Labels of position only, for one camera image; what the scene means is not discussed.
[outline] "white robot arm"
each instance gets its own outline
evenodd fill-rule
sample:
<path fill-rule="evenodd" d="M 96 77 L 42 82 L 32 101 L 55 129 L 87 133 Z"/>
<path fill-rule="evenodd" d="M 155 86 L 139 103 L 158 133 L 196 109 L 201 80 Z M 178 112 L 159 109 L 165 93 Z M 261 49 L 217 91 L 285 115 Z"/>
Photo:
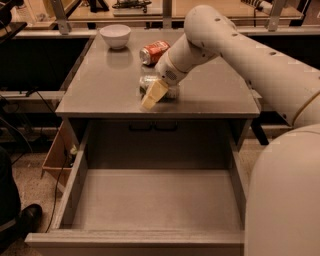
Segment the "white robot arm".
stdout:
<path fill-rule="evenodd" d="M 148 89 L 143 103 L 155 104 L 194 66 L 215 56 L 226 60 L 291 126 L 300 127 L 272 141 L 252 170 L 245 255 L 319 255 L 319 70 L 239 34 L 209 6 L 191 10 L 184 27 L 156 65 L 161 83 L 155 88 L 163 90 Z"/>
<path fill-rule="evenodd" d="M 185 18 L 185 34 L 161 57 L 156 70 L 168 86 L 196 65 L 221 56 L 292 127 L 320 123 L 320 72 L 237 32 L 210 6 Z"/>

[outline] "tin can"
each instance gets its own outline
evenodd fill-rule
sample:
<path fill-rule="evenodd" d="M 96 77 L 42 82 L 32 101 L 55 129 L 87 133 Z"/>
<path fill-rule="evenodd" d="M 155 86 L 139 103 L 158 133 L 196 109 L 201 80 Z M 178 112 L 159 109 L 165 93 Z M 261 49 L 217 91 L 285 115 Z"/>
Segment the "tin can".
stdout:
<path fill-rule="evenodd" d="M 166 41 L 156 41 L 140 50 L 140 59 L 144 65 L 156 64 L 160 57 L 170 48 Z"/>

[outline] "cable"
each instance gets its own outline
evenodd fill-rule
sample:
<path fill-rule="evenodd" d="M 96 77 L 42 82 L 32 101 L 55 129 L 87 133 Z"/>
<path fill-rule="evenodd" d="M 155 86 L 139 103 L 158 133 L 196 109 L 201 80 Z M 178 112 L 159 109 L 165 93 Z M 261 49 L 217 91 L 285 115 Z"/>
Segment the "cable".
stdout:
<path fill-rule="evenodd" d="M 28 145 L 29 149 L 30 149 L 30 153 L 33 153 L 33 150 L 32 150 L 32 147 L 31 145 L 29 144 L 28 140 L 24 137 L 24 135 L 18 130 L 16 129 L 14 126 L 12 126 L 11 124 L 9 124 L 6 120 L 4 120 L 2 117 L 0 117 L 0 120 L 5 124 L 6 128 L 8 130 L 12 129 L 14 130 L 15 132 L 17 132 L 20 137 L 26 142 L 26 144 Z"/>

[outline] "drawer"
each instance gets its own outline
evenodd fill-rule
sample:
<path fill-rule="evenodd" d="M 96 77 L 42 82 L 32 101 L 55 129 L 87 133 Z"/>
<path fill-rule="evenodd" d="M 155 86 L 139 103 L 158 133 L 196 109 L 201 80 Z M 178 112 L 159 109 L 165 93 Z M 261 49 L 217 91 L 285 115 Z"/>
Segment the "drawer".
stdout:
<path fill-rule="evenodd" d="M 43 255 L 242 255 L 237 153 L 223 120 L 90 121 L 51 230 L 26 242 Z"/>

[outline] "floor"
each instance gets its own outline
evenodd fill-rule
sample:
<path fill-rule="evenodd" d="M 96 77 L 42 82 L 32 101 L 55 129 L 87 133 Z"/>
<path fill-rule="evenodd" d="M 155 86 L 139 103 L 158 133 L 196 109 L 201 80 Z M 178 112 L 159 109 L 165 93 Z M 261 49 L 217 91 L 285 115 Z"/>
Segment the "floor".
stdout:
<path fill-rule="evenodd" d="M 264 149 L 255 138 L 248 138 L 240 151 L 242 166 L 250 177 L 251 170 L 260 152 Z M 19 154 L 13 155 L 14 161 Z M 23 155 L 13 165 L 13 175 L 19 188 L 22 207 L 37 203 L 43 208 L 43 220 L 38 232 L 45 232 L 52 215 L 55 194 L 55 180 L 48 173 L 42 173 L 42 164 L 46 153 L 33 153 Z M 61 193 L 57 195 L 56 209 L 59 207 Z M 3 256 L 41 256 L 30 248 L 22 239 L 10 246 Z"/>

